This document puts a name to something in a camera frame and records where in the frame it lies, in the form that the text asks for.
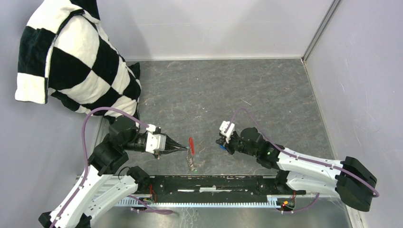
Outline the metal key holder red handle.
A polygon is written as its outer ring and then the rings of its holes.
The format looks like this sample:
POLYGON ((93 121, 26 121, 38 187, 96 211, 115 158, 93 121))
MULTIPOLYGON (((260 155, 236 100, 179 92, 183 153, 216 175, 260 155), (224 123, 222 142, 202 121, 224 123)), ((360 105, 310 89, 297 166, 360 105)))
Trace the metal key holder red handle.
POLYGON ((189 138, 189 147, 188 147, 188 150, 187 150, 186 161, 187 161, 189 170, 193 171, 193 172, 194 172, 194 170, 196 170, 196 166, 195 166, 194 160, 193 160, 194 154, 195 154, 195 150, 194 150, 193 138, 190 137, 189 138))

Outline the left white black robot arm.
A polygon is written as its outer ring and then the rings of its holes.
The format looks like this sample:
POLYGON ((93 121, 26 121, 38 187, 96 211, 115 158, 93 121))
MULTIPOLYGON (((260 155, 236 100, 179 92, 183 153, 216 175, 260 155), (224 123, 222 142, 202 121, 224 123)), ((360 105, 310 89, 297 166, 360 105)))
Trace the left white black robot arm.
POLYGON ((139 123, 123 115, 108 130, 103 141, 86 156, 88 165, 66 198, 53 211, 40 215, 38 220, 43 227, 90 228, 120 200, 135 192, 145 193, 149 189, 149 175, 139 167, 131 167, 117 184, 96 196, 128 161, 128 151, 146 152, 157 159, 188 149, 152 124, 141 133, 139 123))

